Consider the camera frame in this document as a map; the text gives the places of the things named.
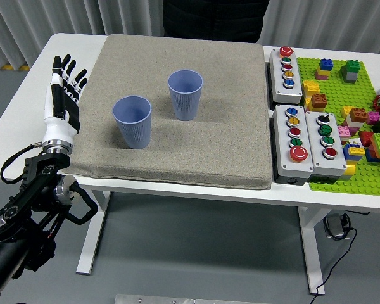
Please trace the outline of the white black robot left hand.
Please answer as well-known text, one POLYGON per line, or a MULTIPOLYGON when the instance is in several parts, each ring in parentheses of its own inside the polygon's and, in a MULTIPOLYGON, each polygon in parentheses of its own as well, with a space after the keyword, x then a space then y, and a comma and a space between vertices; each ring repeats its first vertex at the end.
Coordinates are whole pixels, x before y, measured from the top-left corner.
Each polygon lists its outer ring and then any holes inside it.
POLYGON ((69 54, 64 58, 54 57, 44 106, 44 142, 60 140, 71 144, 79 133, 79 101, 87 84, 87 70, 83 69, 72 77, 75 66, 76 61, 69 54))

